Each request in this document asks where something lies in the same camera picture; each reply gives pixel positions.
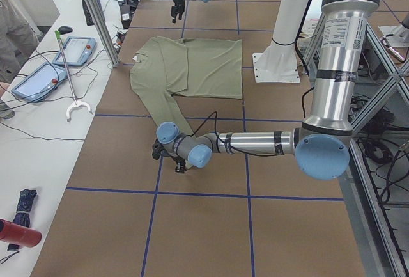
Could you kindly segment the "green long-sleeve shirt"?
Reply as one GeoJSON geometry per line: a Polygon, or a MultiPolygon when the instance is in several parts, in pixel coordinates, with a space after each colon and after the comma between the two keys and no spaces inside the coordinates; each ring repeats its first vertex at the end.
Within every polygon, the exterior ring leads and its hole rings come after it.
{"type": "Polygon", "coordinates": [[[242,41],[150,38],[137,52],[130,85],[156,125],[173,122],[192,134],[174,95],[242,98],[242,41]]]}

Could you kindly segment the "long reacher grabber tool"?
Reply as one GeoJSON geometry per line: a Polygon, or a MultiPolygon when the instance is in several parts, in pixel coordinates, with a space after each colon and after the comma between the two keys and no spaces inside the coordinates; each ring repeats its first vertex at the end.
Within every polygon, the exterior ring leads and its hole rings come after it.
{"type": "Polygon", "coordinates": [[[85,107],[88,110],[89,113],[92,114],[93,112],[92,112],[91,106],[87,102],[81,101],[81,100],[79,100],[77,98],[75,88],[73,86],[73,81],[72,81],[72,78],[71,78],[71,75],[70,75],[70,69],[68,67],[68,62],[66,60],[66,56],[65,56],[65,53],[64,53],[63,43],[62,43],[62,39],[61,39],[61,33],[58,30],[55,30],[54,33],[55,33],[56,39],[58,41],[60,54],[61,54],[61,57],[63,59],[63,64],[64,64],[64,68],[65,68],[66,73],[67,73],[67,79],[68,79],[68,83],[69,83],[69,86],[70,86],[72,99],[73,99],[73,102],[68,106],[68,108],[66,110],[66,120],[67,120],[67,122],[70,122],[71,121],[71,112],[74,109],[85,107]]]}

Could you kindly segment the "blue teach pendant far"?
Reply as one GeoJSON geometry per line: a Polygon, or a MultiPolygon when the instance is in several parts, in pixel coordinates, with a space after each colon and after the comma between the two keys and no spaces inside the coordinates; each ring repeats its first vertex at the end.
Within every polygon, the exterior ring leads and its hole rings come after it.
{"type": "Polygon", "coordinates": [[[69,67],[83,66],[96,47],[96,40],[91,37],[70,36],[64,41],[60,40],[69,67]]]}

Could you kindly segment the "blue teach pendant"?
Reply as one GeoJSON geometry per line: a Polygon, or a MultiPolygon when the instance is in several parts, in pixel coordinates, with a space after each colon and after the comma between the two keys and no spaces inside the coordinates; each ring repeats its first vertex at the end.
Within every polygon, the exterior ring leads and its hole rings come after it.
{"type": "Polygon", "coordinates": [[[64,68],[44,63],[11,89],[13,95],[26,102],[39,102],[67,78],[64,68]]]}
{"type": "Polygon", "coordinates": [[[96,47],[96,40],[91,37],[70,36],[64,41],[60,40],[69,67],[83,66],[96,47]]]}

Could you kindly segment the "black computer mouse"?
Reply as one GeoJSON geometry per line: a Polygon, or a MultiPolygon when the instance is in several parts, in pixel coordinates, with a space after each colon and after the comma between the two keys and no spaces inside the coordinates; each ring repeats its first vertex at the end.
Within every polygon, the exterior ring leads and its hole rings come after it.
{"type": "Polygon", "coordinates": [[[70,26],[61,26],[58,28],[58,31],[63,35],[63,34],[71,33],[73,29],[70,26]]]}

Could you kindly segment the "blue teach pendant near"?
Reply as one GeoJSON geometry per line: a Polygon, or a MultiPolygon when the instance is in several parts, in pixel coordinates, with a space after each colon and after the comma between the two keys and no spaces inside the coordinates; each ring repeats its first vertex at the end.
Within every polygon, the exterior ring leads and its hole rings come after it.
{"type": "Polygon", "coordinates": [[[67,78],[64,68],[44,63],[11,89],[13,95],[26,102],[39,102],[67,78]]]}

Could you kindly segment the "folded dark blue umbrella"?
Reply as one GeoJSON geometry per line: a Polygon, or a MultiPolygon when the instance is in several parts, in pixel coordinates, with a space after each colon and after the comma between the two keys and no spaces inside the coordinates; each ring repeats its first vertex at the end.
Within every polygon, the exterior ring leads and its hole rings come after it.
{"type": "MultiPolygon", "coordinates": [[[[24,189],[20,192],[19,202],[17,204],[17,209],[13,223],[22,225],[25,227],[30,227],[30,217],[29,213],[31,212],[34,199],[37,195],[36,190],[24,189]]],[[[17,251],[21,246],[10,244],[8,245],[8,251],[17,251]]]]}

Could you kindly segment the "red cylindrical bottle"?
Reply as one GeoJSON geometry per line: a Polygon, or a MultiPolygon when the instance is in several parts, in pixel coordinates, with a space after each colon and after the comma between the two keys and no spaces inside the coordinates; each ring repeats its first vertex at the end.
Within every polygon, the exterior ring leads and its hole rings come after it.
{"type": "Polygon", "coordinates": [[[1,241],[32,248],[40,243],[42,234],[32,228],[1,220],[1,241]]]}

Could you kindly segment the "aluminium frame post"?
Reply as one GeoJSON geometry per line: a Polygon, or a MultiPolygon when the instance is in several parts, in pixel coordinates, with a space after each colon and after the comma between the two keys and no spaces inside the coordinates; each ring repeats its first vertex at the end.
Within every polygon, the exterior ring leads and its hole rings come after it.
{"type": "Polygon", "coordinates": [[[119,65],[120,61],[118,58],[118,53],[114,48],[111,36],[103,19],[103,11],[99,7],[97,0],[85,0],[85,2],[90,11],[91,17],[95,24],[98,35],[102,41],[104,49],[109,57],[111,65],[115,68],[119,65]]]}

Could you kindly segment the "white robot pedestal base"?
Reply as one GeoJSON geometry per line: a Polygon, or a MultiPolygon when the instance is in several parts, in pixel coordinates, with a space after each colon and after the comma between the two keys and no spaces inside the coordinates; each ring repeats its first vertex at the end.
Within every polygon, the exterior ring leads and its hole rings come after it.
{"type": "Polygon", "coordinates": [[[254,53],[254,78],[257,83],[299,83],[295,52],[299,29],[309,0],[281,0],[270,45],[254,53]]]}

